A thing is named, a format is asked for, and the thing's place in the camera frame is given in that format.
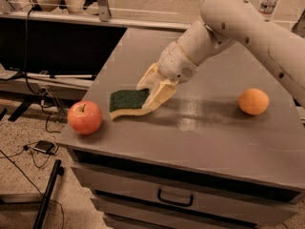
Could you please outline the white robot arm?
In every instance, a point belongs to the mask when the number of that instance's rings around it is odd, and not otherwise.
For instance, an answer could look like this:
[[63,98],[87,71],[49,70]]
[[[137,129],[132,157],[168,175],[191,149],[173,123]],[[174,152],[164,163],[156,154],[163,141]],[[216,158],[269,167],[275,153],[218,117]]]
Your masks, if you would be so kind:
[[201,0],[200,16],[161,53],[137,84],[152,112],[189,81],[200,64],[233,43],[242,44],[305,107],[305,39],[267,20],[249,0]]

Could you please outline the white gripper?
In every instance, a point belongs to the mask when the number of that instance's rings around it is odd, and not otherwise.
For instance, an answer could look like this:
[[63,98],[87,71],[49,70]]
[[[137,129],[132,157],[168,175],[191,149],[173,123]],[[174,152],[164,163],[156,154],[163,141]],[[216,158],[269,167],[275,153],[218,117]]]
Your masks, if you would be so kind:
[[[159,72],[169,79],[159,80]],[[198,72],[198,67],[188,58],[181,46],[173,41],[137,83],[137,90],[149,89],[150,95],[142,108],[153,112],[176,93],[176,83],[188,82]]]

